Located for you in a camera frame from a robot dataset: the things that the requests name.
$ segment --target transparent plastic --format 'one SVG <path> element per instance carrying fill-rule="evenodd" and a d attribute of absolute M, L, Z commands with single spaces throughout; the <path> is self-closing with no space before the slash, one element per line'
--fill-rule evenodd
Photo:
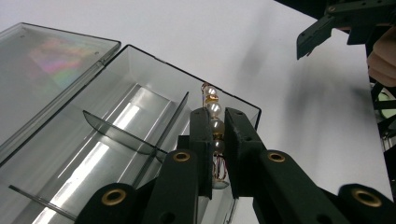
<path fill-rule="evenodd" d="M 104 185 L 120 182 L 139 188 L 150 181 L 161 169 L 163 153 L 176 149 L 177 136 L 189 134 L 190 112 L 202 106 L 203 83 L 140 49 L 126 46 L 0 168 L 0 212 L 7 213 L 0 217 L 0 223 L 73 222 L 26 200 L 9 185 L 76 217 Z M 257 125 L 261 113 L 258 107 L 218 90 L 223 107 L 244 111 Z M 90 121 L 98 125 L 98 130 L 105 120 L 117 127 L 116 131 L 109 133 L 107 125 L 97 132 L 84 117 L 84 110 L 98 118 Z M 126 139 L 133 136 L 135 145 L 122 143 L 118 131 L 128 133 L 123 136 Z M 159 150 L 162 154 L 151 153 Z M 229 220 L 234 204 L 230 188 L 214 190 L 214 200 L 199 199 L 199 221 Z"/>
<path fill-rule="evenodd" d="M 0 33 L 0 164 L 119 48 L 118 41 L 26 23 Z"/>

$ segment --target black mechanical part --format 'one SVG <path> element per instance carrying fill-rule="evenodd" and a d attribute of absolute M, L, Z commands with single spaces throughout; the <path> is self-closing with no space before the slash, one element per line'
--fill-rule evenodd
<path fill-rule="evenodd" d="M 337 195 L 334 195 L 332 193 L 330 193 L 329 191 L 325 190 L 325 189 L 321 189 L 321 191 L 324 193 L 324 195 L 326 195 L 326 197 L 330 200 L 330 202 L 332 202 L 332 204 L 334 204 L 334 206 L 351 222 L 351 223 L 355 223 L 353 222 L 353 218 L 351 217 L 351 215 L 349 214 L 349 208 L 341 201 L 340 198 L 337 197 Z"/>
<path fill-rule="evenodd" d="M 384 119 L 378 122 L 378 130 L 381 136 L 385 136 L 389 132 L 389 126 L 396 121 L 396 115 L 391 116 L 388 119 Z"/>
<path fill-rule="evenodd" d="M 297 37 L 297 59 L 304 57 L 332 36 L 335 17 L 326 16 L 315 22 Z"/>
<path fill-rule="evenodd" d="M 394 108 L 396 108 L 396 100 L 374 102 L 375 110 L 394 109 Z"/>
<path fill-rule="evenodd" d="M 154 185 L 155 180 L 138 190 L 121 183 L 104 186 L 93 194 L 75 223 L 140 223 Z"/>
<path fill-rule="evenodd" d="M 378 100 L 378 95 L 379 95 L 379 93 L 381 93 L 383 88 L 384 88 L 384 86 L 379 82 L 376 82 L 374 84 L 374 86 L 371 89 L 373 103 Z"/>
<path fill-rule="evenodd" d="M 177 149 L 189 148 L 190 147 L 190 136 L 179 135 L 177 138 Z"/>
<path fill-rule="evenodd" d="M 261 181 L 284 223 L 349 223 L 286 153 L 261 154 Z"/>
<path fill-rule="evenodd" d="M 233 197 L 252 197 L 258 157 L 266 148 L 242 111 L 225 108 L 224 159 Z"/>
<path fill-rule="evenodd" d="M 178 149 L 168 153 L 142 223 L 196 223 L 198 160 L 195 153 Z"/>
<path fill-rule="evenodd" d="M 344 185 L 338 198 L 347 207 L 353 223 L 395 223 L 396 207 L 392 201 L 375 189 L 363 185 Z"/>
<path fill-rule="evenodd" d="M 241 111 L 225 110 L 224 153 L 235 198 L 254 198 L 261 223 L 349 223 L 286 153 L 265 150 Z"/>
<path fill-rule="evenodd" d="M 389 180 L 396 179 L 396 146 L 391 147 L 390 149 L 384 152 L 385 164 L 388 169 L 388 177 Z"/>
<path fill-rule="evenodd" d="M 376 26 L 396 23 L 396 0 L 276 1 L 318 19 L 299 35 L 297 59 L 309 54 L 329 38 L 332 28 L 350 29 L 348 45 L 366 44 L 369 55 L 374 42 L 388 30 Z M 329 18 L 332 18 L 332 22 L 326 22 Z"/>
<path fill-rule="evenodd" d="M 212 199 L 213 134 L 206 108 L 190 113 L 190 139 L 188 149 L 198 157 L 199 195 Z"/>

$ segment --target plastic box lid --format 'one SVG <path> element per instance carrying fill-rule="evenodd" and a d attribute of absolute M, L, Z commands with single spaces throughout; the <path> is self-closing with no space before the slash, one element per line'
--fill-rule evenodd
<path fill-rule="evenodd" d="M 0 33 L 0 163 L 119 48 L 119 41 L 26 23 Z"/>

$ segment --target white surface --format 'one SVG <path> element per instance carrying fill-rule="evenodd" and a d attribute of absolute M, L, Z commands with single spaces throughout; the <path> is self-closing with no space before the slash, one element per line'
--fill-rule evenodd
<path fill-rule="evenodd" d="M 137 46 L 260 107 L 264 144 L 320 187 L 360 183 L 390 198 L 364 47 L 333 31 L 297 61 L 313 19 L 269 0 L 199 2 L 0 0 L 0 30 L 24 21 Z M 233 223 L 257 223 L 241 201 Z"/>

